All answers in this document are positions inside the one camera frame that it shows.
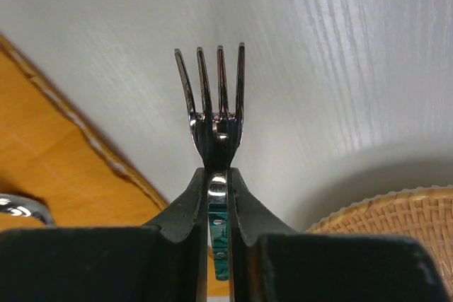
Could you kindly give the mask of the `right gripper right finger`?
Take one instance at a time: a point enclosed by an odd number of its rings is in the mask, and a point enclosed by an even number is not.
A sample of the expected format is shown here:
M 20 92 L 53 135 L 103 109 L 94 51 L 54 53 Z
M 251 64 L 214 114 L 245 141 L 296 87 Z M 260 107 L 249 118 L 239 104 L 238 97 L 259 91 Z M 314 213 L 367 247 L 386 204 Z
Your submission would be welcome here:
M 266 242 L 271 235 L 297 232 L 251 193 L 237 168 L 227 173 L 227 212 L 230 300 L 274 301 L 275 274 Z

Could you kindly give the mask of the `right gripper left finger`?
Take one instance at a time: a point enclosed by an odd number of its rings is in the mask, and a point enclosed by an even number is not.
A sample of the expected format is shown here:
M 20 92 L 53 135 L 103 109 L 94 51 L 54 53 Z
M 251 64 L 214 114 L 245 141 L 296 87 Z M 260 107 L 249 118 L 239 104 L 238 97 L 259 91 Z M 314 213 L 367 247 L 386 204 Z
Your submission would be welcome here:
M 207 173 L 198 168 L 183 193 L 145 223 L 157 228 L 146 273 L 157 301 L 207 300 Z

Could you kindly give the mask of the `fork with teal handle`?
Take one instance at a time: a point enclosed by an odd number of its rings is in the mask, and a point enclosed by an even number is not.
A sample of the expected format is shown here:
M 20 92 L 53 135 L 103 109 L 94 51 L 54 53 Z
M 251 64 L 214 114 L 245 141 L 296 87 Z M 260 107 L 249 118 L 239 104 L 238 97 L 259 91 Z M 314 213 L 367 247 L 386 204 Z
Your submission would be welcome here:
M 183 87 L 193 143 L 207 174 L 207 214 L 216 279 L 229 279 L 228 172 L 243 134 L 245 93 L 245 44 L 240 43 L 237 58 L 235 111 L 229 110 L 224 48 L 217 48 L 218 107 L 213 111 L 205 56 L 197 48 L 202 111 L 197 112 L 182 52 L 176 49 L 176 65 Z

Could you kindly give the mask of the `orange Mickey Mouse placemat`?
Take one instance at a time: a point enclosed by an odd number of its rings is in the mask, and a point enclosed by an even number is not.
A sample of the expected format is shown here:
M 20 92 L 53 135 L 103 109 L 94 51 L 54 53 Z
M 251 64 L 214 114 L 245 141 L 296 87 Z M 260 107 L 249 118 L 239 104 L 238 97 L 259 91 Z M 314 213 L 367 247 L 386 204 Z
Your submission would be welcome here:
M 42 200 L 59 226 L 137 226 L 167 205 L 5 37 L 1 188 Z

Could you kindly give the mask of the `spoon with teal handle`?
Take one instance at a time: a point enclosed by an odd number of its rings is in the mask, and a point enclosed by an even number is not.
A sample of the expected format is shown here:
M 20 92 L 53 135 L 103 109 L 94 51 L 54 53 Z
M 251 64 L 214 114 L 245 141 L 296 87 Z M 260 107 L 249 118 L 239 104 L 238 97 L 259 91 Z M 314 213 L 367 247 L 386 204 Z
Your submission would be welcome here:
M 34 218 L 46 226 L 55 225 L 46 205 L 23 196 L 1 193 L 1 213 L 14 217 Z

